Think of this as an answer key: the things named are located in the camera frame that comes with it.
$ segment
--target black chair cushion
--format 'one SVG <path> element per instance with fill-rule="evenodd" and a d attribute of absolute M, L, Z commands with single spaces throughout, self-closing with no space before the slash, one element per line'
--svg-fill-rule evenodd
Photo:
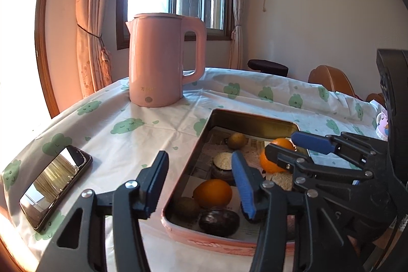
<path fill-rule="evenodd" d="M 248 67 L 254 71 L 261 71 L 262 73 L 279 75 L 279 76 L 288 76 L 289 69 L 278 63 L 274 63 L 269 60 L 262 59 L 251 59 L 248 61 Z"/>

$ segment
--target kettle lid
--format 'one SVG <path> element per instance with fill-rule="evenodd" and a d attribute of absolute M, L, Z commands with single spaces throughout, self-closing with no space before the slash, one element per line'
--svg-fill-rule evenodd
<path fill-rule="evenodd" d="M 153 17 L 153 18 L 174 18 L 174 19 L 183 19 L 182 15 L 172 14 L 172 13 L 139 13 L 136 14 L 133 18 L 146 18 L 146 17 Z"/>

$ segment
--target mug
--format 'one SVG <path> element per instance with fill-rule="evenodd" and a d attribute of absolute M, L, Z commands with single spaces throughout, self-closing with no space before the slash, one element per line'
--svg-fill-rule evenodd
<path fill-rule="evenodd" d="M 385 109 L 377 115 L 377 128 L 375 132 L 381 140 L 388 140 L 388 113 Z"/>

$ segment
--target phone screen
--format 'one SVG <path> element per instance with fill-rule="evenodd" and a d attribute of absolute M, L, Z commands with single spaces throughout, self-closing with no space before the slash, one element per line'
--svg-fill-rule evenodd
<path fill-rule="evenodd" d="M 20 199 L 20 206 L 34 229 L 43 223 L 57 199 L 89 161 L 81 150 L 67 146 L 34 180 Z"/>

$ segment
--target blue gripper pad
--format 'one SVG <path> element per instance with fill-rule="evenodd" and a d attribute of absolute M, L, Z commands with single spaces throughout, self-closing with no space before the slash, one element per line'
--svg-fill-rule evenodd
<path fill-rule="evenodd" d="M 329 138 L 320 135 L 294 132 L 290 138 L 295 146 L 300 146 L 321 154 L 329 154 L 336 149 L 336 145 L 333 144 Z"/>
<path fill-rule="evenodd" d="M 263 181 L 258 169 L 249 167 L 240 151 L 232 154 L 232 173 L 241 198 L 242 208 L 250 219 L 254 219 L 257 209 L 256 203 Z"/>

